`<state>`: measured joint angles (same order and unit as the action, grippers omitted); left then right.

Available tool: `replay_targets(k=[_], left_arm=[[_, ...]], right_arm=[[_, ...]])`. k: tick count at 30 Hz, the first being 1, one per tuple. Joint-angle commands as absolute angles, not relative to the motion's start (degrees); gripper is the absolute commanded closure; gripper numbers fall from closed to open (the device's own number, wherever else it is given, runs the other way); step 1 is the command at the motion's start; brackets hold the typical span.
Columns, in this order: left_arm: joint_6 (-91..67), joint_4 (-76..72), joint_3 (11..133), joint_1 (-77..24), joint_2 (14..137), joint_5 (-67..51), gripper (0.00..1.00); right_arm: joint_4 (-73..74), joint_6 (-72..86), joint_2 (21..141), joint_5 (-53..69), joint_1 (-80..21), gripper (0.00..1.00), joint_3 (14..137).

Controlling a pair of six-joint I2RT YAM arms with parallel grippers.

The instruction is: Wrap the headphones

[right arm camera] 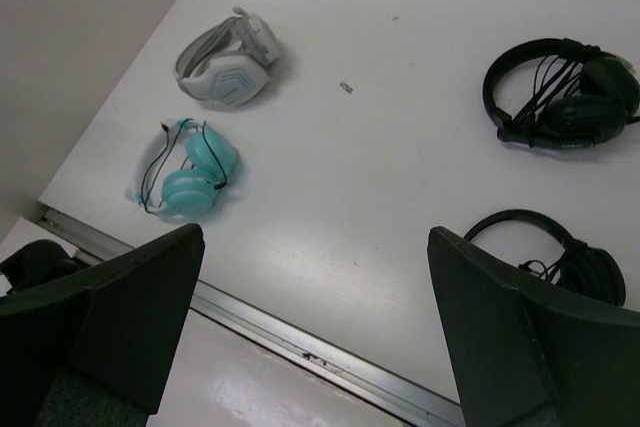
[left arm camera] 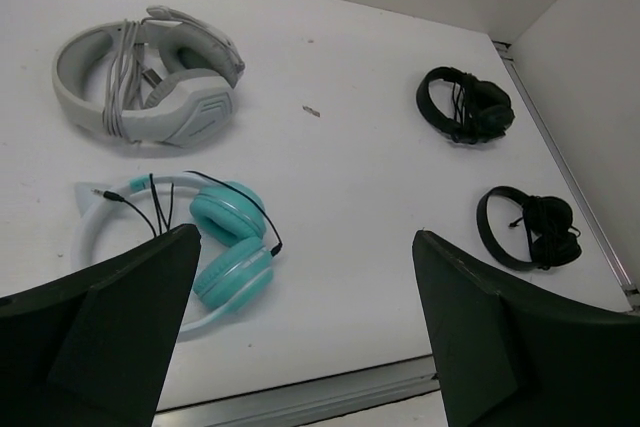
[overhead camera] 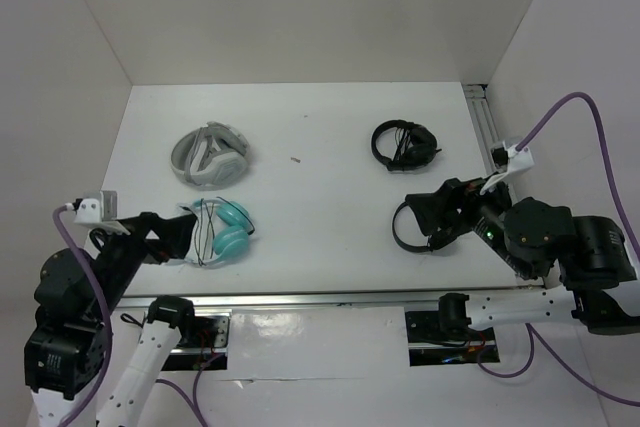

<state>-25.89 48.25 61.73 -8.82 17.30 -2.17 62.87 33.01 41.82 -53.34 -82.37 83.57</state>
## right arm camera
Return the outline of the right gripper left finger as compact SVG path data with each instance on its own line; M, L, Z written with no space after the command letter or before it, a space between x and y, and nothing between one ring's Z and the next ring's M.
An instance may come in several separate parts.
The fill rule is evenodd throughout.
M187 224L1 298L5 426L143 426L159 410L204 256Z

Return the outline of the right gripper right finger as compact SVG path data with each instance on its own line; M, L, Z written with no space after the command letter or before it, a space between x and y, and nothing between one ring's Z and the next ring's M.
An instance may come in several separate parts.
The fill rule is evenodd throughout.
M636 426L639 315L539 280L454 232L427 257L469 426Z

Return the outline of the teal cat ear headphones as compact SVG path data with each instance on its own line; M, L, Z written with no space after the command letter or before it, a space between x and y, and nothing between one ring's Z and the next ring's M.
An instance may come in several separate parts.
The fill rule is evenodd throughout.
M167 120L143 151L125 198L165 219L204 217L227 187L238 160L236 148L208 122Z

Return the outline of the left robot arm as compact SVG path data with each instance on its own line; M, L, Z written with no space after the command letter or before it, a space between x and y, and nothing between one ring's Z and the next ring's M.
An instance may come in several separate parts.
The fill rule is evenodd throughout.
M37 240L21 247L1 262L1 273L10 284L8 294L28 290L77 273L81 266L51 240Z

